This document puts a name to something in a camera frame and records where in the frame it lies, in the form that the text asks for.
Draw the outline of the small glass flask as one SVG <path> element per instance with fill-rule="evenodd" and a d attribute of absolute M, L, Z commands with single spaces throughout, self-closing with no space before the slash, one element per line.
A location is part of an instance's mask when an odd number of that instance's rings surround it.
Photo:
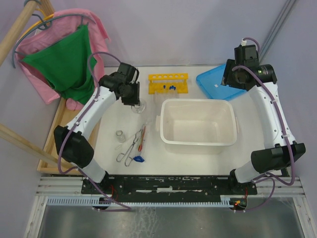
<path fill-rule="evenodd" d="M 134 106 L 131 106 L 131 110 L 133 113 L 142 114 L 146 109 L 146 101 L 144 99 L 140 99 L 140 103 Z"/>

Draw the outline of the small glass beaker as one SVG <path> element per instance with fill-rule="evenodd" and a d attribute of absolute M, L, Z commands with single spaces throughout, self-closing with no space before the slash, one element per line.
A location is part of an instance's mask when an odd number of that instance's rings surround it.
<path fill-rule="evenodd" d="M 117 130 L 115 136 L 119 143 L 124 143 L 126 141 L 126 136 L 122 130 Z"/>

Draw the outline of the yellow test tube rack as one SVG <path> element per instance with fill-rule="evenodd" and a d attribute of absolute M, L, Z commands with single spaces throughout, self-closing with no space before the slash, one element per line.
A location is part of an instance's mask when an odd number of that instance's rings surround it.
<path fill-rule="evenodd" d="M 175 91 L 178 94 L 188 94 L 188 74 L 187 73 L 159 73 L 148 75 L 148 93 L 153 95 L 155 93 L 164 94 L 169 91 Z M 169 90 L 170 86 L 175 86 L 176 90 Z"/>

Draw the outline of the red orange stirring rod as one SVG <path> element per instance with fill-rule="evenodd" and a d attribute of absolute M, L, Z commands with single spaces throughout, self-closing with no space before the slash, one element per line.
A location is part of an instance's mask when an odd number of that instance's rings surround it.
<path fill-rule="evenodd" d="M 144 137 L 146 133 L 146 126 L 143 126 L 141 137 L 140 137 L 140 144 L 138 146 L 138 151 L 141 152 L 143 148 L 143 142 L 144 142 Z"/>

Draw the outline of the white plastic storage bin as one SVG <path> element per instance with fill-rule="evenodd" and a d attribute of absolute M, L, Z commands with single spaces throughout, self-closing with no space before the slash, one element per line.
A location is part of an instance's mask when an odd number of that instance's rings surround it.
<path fill-rule="evenodd" d="M 237 141 L 236 117 L 226 100 L 167 99 L 156 130 L 171 153 L 219 154 Z"/>

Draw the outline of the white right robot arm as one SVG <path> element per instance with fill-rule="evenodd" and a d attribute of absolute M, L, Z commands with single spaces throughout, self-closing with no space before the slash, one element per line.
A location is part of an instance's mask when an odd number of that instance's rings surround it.
<path fill-rule="evenodd" d="M 275 71 L 270 64 L 261 65 L 256 45 L 241 43 L 234 49 L 235 58 L 228 59 L 222 85 L 246 90 L 256 105 L 264 135 L 264 149 L 253 151 L 248 163 L 232 171 L 227 182 L 231 193 L 245 189 L 245 183 L 264 176 L 275 178 L 273 171 L 294 169 L 305 154 L 304 143 L 292 134 L 278 95 Z"/>

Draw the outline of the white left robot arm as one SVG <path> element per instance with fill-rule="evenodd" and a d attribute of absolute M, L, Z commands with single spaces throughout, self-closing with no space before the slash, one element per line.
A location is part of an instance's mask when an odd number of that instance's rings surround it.
<path fill-rule="evenodd" d="M 109 189 L 108 173 L 94 159 L 90 135 L 105 111 L 117 100 L 127 106 L 140 105 L 139 71 L 132 65 L 120 63 L 118 70 L 104 75 L 98 82 L 91 98 L 66 126 L 54 129 L 58 158 L 64 159 L 90 178 L 98 193 Z"/>

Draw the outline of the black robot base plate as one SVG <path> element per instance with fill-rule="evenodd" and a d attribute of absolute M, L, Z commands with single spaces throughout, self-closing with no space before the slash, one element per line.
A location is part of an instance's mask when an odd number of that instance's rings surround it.
<path fill-rule="evenodd" d="M 256 195 L 251 182 L 239 184 L 229 176 L 110 175 L 100 189 L 119 202 L 219 202 L 222 195 Z"/>

